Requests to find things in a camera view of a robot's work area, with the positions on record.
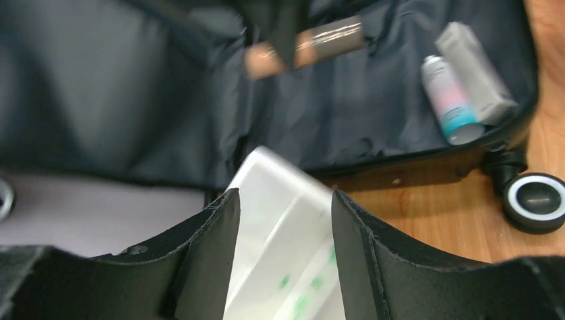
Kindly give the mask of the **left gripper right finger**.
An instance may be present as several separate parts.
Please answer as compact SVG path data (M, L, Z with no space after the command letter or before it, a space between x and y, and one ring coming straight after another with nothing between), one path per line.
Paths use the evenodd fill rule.
M346 193L331 205L347 319L563 319L564 258L475 261L427 245Z

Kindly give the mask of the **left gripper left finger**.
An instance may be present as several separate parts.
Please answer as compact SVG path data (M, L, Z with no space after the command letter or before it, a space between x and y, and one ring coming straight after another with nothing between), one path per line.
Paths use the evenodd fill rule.
M240 221L229 189L119 255L1 248L2 319L222 319Z

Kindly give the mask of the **white plastic drawer organizer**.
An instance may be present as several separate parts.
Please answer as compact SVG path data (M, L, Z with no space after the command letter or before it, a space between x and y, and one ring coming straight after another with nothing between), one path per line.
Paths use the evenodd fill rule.
M331 190L266 147L230 188L241 216L225 319L344 319Z

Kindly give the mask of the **teal white tube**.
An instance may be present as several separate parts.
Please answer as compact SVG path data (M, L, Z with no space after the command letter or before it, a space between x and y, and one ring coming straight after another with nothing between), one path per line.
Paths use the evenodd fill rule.
M464 145L484 134L483 124L476 120L470 101L443 57L425 57L421 77L436 120L450 145Z

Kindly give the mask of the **white black space suitcase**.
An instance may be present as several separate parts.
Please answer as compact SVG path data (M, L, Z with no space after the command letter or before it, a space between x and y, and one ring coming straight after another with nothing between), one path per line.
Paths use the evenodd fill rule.
M364 47L253 79L246 50L294 62L299 33L359 15ZM473 30L518 106L467 145L422 86L449 22ZM315 175L382 186L491 176L513 225L564 224L564 183L527 173L538 59L523 1L2 1L1 164L226 187L265 146Z

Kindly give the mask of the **white box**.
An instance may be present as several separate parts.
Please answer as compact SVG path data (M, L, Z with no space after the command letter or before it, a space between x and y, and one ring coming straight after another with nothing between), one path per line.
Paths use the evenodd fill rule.
M497 126L518 106L470 26L449 22L435 45L456 74L478 122Z

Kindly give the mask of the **small brown box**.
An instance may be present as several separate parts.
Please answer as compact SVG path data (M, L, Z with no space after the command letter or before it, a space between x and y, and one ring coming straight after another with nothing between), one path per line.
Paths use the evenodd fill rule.
M299 33L290 67L266 41L249 47L244 62L253 79L262 79L359 50L364 43L362 19L355 15Z

